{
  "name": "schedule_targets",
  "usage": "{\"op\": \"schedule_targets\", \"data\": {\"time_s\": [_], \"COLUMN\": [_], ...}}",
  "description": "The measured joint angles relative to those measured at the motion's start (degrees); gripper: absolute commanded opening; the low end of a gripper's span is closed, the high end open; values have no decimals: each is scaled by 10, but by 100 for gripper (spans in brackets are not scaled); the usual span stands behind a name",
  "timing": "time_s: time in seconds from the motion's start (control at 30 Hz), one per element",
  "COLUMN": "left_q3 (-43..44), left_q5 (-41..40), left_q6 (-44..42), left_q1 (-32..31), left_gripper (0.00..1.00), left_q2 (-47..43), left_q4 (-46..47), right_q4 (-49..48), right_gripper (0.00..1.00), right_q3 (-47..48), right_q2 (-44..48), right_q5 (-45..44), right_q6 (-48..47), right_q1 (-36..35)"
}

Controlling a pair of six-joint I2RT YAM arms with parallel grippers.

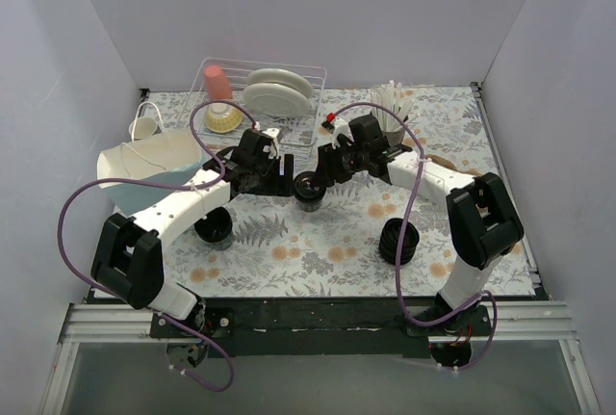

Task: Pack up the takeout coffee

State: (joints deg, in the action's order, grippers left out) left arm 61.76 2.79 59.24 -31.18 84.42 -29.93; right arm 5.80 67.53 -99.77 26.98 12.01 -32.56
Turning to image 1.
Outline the black coffee lid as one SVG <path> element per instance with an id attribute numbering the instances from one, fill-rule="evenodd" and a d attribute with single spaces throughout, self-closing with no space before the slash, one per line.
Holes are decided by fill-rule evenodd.
<path id="1" fill-rule="evenodd" d="M 314 183 L 315 173 L 304 171 L 294 179 L 294 197 L 303 203 L 321 201 L 325 195 L 326 188 L 319 187 Z"/>

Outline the stack of black lids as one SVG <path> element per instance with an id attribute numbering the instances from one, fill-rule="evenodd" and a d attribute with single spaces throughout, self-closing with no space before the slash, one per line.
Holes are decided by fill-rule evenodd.
<path id="1" fill-rule="evenodd" d="M 398 241 L 402 229 L 403 219 L 391 218 L 386 221 L 380 234 L 378 252 L 388 264 L 394 265 L 397 258 Z M 405 266 L 413 259 L 420 241 L 417 228 L 408 221 L 405 226 L 404 237 L 400 254 L 400 264 Z"/>

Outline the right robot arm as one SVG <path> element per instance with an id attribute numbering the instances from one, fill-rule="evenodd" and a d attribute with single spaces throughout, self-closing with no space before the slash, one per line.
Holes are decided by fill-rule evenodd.
<path id="1" fill-rule="evenodd" d="M 471 322 L 468 309 L 486 296 L 483 288 L 494 267 L 524 236 L 502 179 L 494 173 L 476 177 L 447 169 L 428 160 L 419 146 L 391 145 L 371 115 L 345 121 L 330 114 L 323 127 L 331 141 L 318 149 L 313 190 L 365 171 L 446 209 L 456 252 L 453 270 L 433 308 L 407 319 L 415 326 L 437 325 L 447 335 L 461 333 Z"/>

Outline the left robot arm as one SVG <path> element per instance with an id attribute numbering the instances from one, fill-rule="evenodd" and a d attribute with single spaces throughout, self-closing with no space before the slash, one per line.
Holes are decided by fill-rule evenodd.
<path id="1" fill-rule="evenodd" d="M 237 195 L 289 196 L 294 157 L 282 155 L 280 130 L 247 129 L 229 157 L 207 161 L 173 192 L 129 217 L 114 214 L 102 228 L 90 269 L 91 277 L 135 309 L 151 308 L 171 317 L 171 325 L 186 338 L 205 325 L 195 308 L 200 297 L 167 280 L 164 254 L 185 231 Z"/>

